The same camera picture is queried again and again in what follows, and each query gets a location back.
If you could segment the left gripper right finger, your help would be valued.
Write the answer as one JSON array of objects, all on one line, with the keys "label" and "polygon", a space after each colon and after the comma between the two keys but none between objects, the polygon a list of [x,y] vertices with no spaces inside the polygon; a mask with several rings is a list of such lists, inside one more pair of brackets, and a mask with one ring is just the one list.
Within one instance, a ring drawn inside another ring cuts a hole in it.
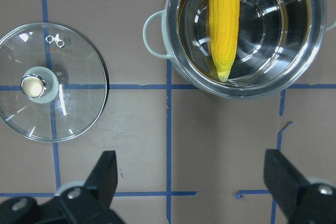
[{"label": "left gripper right finger", "polygon": [[309,181],[277,149],[265,151],[263,180],[282,213],[290,220],[311,185]]}]

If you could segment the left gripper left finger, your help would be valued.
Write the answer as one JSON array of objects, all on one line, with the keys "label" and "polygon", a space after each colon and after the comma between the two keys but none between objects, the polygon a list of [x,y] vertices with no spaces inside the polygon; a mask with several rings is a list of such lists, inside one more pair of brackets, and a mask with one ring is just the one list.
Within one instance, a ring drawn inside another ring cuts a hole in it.
[{"label": "left gripper left finger", "polygon": [[104,209],[109,209],[118,184],[115,151],[104,151],[84,183]]}]

